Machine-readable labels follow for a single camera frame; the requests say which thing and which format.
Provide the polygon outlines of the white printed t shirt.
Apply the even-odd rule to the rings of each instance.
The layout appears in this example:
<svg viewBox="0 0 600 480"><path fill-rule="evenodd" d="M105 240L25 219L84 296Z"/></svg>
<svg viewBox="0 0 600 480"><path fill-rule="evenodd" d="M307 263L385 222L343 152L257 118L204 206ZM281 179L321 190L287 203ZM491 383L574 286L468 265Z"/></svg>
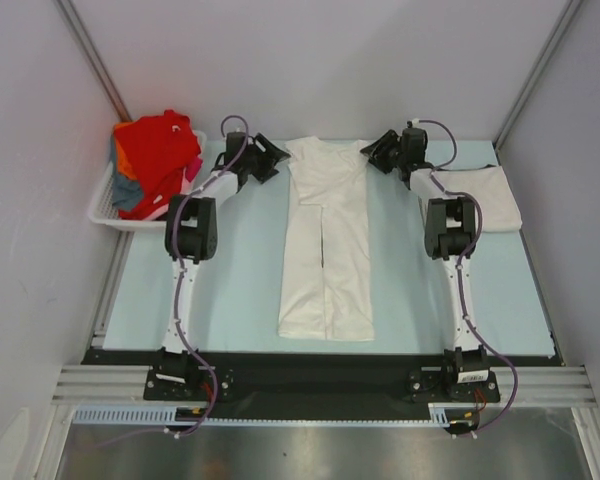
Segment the white printed t shirt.
<svg viewBox="0 0 600 480"><path fill-rule="evenodd" d="M303 340L375 337L364 140L291 140L278 333Z"/></svg>

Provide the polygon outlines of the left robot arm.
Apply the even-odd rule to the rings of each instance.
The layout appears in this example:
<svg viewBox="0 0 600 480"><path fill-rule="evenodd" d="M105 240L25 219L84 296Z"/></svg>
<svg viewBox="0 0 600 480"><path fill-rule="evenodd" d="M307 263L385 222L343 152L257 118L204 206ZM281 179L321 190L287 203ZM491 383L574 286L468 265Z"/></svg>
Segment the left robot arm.
<svg viewBox="0 0 600 480"><path fill-rule="evenodd" d="M194 397L201 387L202 363L195 358L189 320L200 265L218 247L218 212L250 178L260 183L278 174L277 165L290 154L263 134L231 132L209 177L189 194L174 196L168 206L164 245L172 259L173 297L170 319L153 367L154 382L177 398Z"/></svg>

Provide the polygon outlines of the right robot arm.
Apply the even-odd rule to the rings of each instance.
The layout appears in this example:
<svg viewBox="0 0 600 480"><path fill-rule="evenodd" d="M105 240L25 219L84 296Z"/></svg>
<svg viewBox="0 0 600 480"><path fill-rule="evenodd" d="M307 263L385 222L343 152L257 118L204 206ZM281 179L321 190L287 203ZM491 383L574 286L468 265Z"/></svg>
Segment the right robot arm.
<svg viewBox="0 0 600 480"><path fill-rule="evenodd" d="M380 172L397 172L425 209L424 249L440 269L453 320L453 340L443 352L439 377L429 386L424 372L419 371L410 388L416 395L432 390L453 401L469 401L490 375L487 351L476 331L470 291L470 258L482 233L482 212L471 194L441 180L440 175L451 163L432 164L426 158L427 147L427 132L410 122L400 133L387 131L362 147L360 153Z"/></svg>

